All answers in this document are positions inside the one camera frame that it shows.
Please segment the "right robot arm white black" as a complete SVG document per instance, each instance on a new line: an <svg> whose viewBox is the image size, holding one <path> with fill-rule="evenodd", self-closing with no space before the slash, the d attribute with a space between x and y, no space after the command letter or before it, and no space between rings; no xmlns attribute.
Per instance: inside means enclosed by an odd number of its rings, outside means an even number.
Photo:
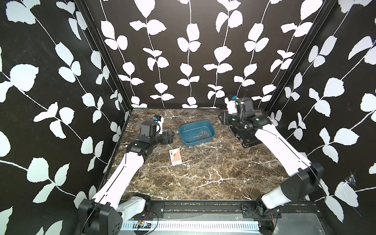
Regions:
<svg viewBox="0 0 376 235"><path fill-rule="evenodd" d="M271 210L290 202L297 202L315 192L320 185L324 168L303 157L279 133L264 115L225 114L224 122L239 131L247 132L261 141L278 159L289 178L275 189L264 194L260 203L264 210Z"/></svg>

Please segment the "white perforated strip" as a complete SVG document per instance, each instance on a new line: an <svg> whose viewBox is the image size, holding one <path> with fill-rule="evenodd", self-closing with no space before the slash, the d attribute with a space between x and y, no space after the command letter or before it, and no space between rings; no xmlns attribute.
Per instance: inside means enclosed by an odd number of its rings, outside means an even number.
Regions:
<svg viewBox="0 0 376 235"><path fill-rule="evenodd" d="M184 231L184 232L241 232L256 233L260 226L257 221L159 221L155 231ZM127 221L121 231L136 231L137 221Z"/></svg>

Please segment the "black front rail base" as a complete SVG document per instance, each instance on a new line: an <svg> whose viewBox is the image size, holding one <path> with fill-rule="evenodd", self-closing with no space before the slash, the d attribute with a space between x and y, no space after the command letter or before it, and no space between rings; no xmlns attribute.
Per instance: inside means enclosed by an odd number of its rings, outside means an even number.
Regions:
<svg viewBox="0 0 376 235"><path fill-rule="evenodd" d="M320 213L316 204L308 201L262 209L257 201L251 200L152 200L148 211L155 212L160 218L167 218L168 213L235 213L254 220L277 219L286 213Z"/></svg>

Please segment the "teal plastic storage box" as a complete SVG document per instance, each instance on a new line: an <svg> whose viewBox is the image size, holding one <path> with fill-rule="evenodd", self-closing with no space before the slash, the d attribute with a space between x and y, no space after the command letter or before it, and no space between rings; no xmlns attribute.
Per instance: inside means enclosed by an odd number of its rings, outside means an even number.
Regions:
<svg viewBox="0 0 376 235"><path fill-rule="evenodd" d="M209 131L212 134L212 137L204 140L197 140L196 138L193 138L201 130ZM216 132L211 122L202 120L182 125L179 128L179 134L183 144L187 147L191 147L212 141L216 135Z"/></svg>

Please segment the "playing card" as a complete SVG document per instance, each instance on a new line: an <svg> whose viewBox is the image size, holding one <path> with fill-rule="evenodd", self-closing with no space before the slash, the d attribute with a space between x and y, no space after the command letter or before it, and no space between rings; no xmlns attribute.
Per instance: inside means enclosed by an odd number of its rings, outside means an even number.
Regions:
<svg viewBox="0 0 376 235"><path fill-rule="evenodd" d="M171 164L173 166L182 164L182 158L180 153L180 148L169 150Z"/></svg>

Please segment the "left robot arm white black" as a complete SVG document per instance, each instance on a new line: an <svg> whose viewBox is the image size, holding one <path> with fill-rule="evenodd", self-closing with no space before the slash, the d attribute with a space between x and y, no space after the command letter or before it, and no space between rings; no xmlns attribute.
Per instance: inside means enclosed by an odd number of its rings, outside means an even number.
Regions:
<svg viewBox="0 0 376 235"><path fill-rule="evenodd" d="M157 145L173 143L175 133L165 131L154 137L139 136L127 146L126 153L110 179L92 199L78 207L79 231L84 235L117 235L124 221L145 211L145 196L133 196L120 203L130 181Z"/></svg>

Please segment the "black carrying case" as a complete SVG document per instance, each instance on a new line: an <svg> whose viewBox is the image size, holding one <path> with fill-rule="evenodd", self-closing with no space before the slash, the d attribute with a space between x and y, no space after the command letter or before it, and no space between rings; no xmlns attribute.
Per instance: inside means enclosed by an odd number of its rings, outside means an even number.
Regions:
<svg viewBox="0 0 376 235"><path fill-rule="evenodd" d="M240 141L241 145L244 148L252 147L258 144L261 144L261 141L258 140L255 136L258 129L245 129L241 130L239 127L230 125L230 131L233 135Z"/></svg>

